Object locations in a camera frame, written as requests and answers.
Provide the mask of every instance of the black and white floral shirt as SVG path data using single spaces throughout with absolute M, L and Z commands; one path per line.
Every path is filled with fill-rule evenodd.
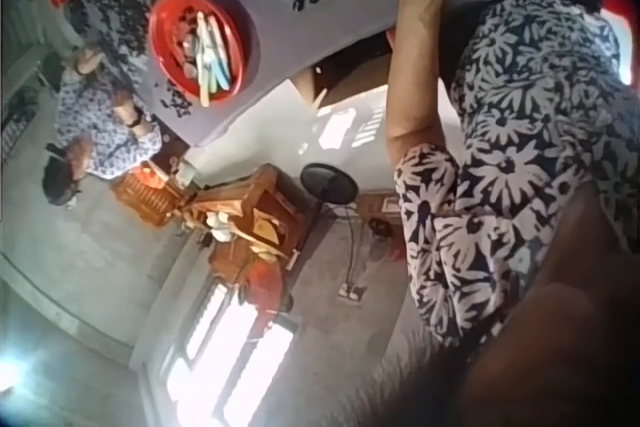
M 89 134 L 93 151 L 87 172 L 103 179 L 118 177 L 150 159 L 162 147 L 157 124 L 144 137 L 136 137 L 113 112 L 116 79 L 103 69 L 95 82 L 66 69 L 58 96 L 56 133 L 62 146 Z
M 640 103 L 618 63 L 611 26 L 575 4 L 503 0 L 482 17 L 450 92 L 460 165 L 423 144 L 395 174 L 410 289 L 440 340 L 503 305 L 514 275 L 527 284 L 585 182 L 622 245 L 638 248 Z

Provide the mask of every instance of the wall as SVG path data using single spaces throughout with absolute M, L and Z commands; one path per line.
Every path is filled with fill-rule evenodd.
M 10 262 L 0 263 L 0 276 L 15 267 L 33 285 L 20 291 L 30 303 L 46 295 L 131 349 L 186 237 L 176 226 L 146 226 L 96 178 L 83 180 L 75 209 L 48 205 L 40 182 L 45 144 L 55 140 L 55 100 L 48 91 L 40 100 L 2 172 L 1 248 Z
M 143 427 L 137 379 L 42 317 L 0 281 L 0 359 L 24 362 L 2 414 L 33 427 Z

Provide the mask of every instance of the red chair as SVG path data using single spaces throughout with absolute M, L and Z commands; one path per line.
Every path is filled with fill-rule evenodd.
M 640 21 L 633 0 L 603 0 L 604 10 L 622 17 L 631 32 L 631 86 L 640 93 Z

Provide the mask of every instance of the hand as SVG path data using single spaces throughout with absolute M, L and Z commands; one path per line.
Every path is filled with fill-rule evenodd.
M 96 70 L 103 59 L 104 52 L 98 49 L 82 49 L 76 59 L 76 70 L 82 75 L 87 75 Z
M 113 112 L 125 125 L 132 124 L 138 118 L 131 94 L 126 90 L 116 92 L 113 99 Z

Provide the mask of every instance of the orange container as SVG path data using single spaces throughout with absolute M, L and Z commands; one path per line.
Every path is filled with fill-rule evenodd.
M 231 17 L 224 9 L 210 0 L 158 0 L 151 10 L 149 19 L 151 49 L 167 77 L 185 93 L 198 97 L 198 83 L 189 79 L 182 70 L 184 53 L 181 46 L 187 34 L 184 18 L 195 16 L 198 11 L 205 16 L 213 15 L 216 18 L 227 50 L 231 87 L 229 90 L 218 90 L 211 95 L 211 102 L 221 102 L 238 93 L 246 70 L 242 40 Z

